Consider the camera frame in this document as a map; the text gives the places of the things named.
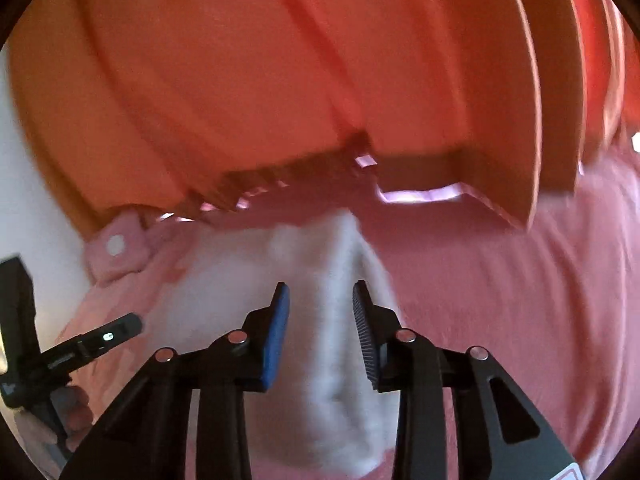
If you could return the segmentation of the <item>left hand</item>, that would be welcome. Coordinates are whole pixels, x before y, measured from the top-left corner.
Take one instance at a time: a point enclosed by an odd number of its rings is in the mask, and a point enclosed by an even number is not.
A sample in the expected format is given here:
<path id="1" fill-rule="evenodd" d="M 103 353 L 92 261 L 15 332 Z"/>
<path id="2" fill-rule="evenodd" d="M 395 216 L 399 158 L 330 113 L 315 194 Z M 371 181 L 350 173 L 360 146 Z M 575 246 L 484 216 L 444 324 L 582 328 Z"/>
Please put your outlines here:
<path id="1" fill-rule="evenodd" d="M 74 452 L 93 426 L 88 394 L 83 388 L 71 385 L 55 390 L 51 400 L 67 434 L 66 448 Z M 25 445 L 34 450 L 45 451 L 48 445 L 58 443 L 55 432 L 28 411 L 16 412 L 14 422 Z"/>

